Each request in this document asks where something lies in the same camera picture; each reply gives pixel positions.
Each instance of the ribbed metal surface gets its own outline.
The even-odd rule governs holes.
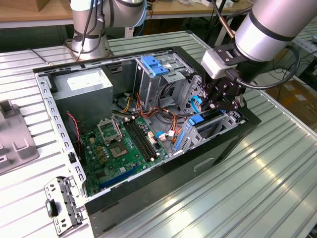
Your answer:
[[[315,52],[317,57],[317,43],[312,41],[312,37],[317,35],[317,19],[312,21],[305,29],[293,40],[295,44],[307,50],[309,53]]]
[[[206,50],[186,32],[110,41],[116,55],[176,45],[198,61]],[[72,61],[64,47],[38,52],[53,63]],[[44,65],[28,51],[0,54],[0,100],[20,106],[40,153],[0,177],[1,237],[56,237],[43,185],[67,169],[31,72]],[[244,97],[262,123],[229,158],[106,237],[305,237],[317,222],[316,135],[259,92]],[[83,225],[66,237],[90,238],[92,233]]]

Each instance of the motherboard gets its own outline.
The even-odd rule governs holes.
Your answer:
[[[168,158],[143,118],[102,121],[81,138],[85,145],[83,169],[88,196]]]

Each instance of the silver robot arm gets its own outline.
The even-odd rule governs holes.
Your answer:
[[[74,37],[68,48],[77,60],[107,57],[107,27],[140,26],[146,17],[146,0],[71,0]]]
[[[232,43],[206,51],[202,60],[206,71],[202,108],[238,110],[245,106],[241,97],[245,88],[264,90],[277,86],[249,83],[285,47],[299,63],[298,53],[287,45],[316,16],[317,0],[257,0],[235,35],[231,32]]]

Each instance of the wooden desk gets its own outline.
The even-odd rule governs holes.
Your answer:
[[[224,8],[223,14],[229,14],[249,7],[250,3],[240,0],[233,7]],[[213,8],[201,3],[185,6],[179,1],[158,1],[153,5],[152,19],[211,16]],[[0,28],[50,26],[72,24],[72,12],[69,0],[50,0],[41,11],[33,12],[12,7],[0,6]]]
[[[222,13],[224,15],[230,14],[232,12],[236,12],[242,9],[245,9],[247,7],[251,6],[249,2],[246,0],[240,0],[237,3],[234,3],[232,7],[225,7],[222,10]],[[172,2],[166,2],[166,1],[156,1],[153,3],[153,18],[155,15],[200,15],[201,14],[207,14],[208,16],[211,15],[213,10],[213,7],[207,7],[201,3],[195,3],[193,5],[186,6],[184,4],[181,4],[178,0],[174,0]]]

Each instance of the ram slot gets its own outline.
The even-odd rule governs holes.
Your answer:
[[[143,132],[139,129],[139,127],[135,124],[135,122],[129,123],[125,125],[128,133],[132,137],[133,142],[136,144],[137,148],[140,150],[142,156],[145,161],[151,161],[151,158],[156,158],[157,155],[144,136]]]
[[[137,148],[141,152],[144,159],[147,160],[147,158],[149,157],[149,154],[147,154],[146,149],[144,148],[142,143],[138,140],[138,135],[135,132],[135,130],[132,128],[131,124],[126,124],[125,128],[128,131],[129,135],[131,136],[132,141],[136,144]]]
[[[135,123],[132,124],[132,127],[134,127],[135,131],[138,133],[139,137],[141,138],[144,145],[146,146],[147,151],[150,152],[150,156],[153,158],[156,158],[157,155],[156,155],[153,147],[150,145],[149,141],[147,140],[146,136],[143,134],[143,131]]]

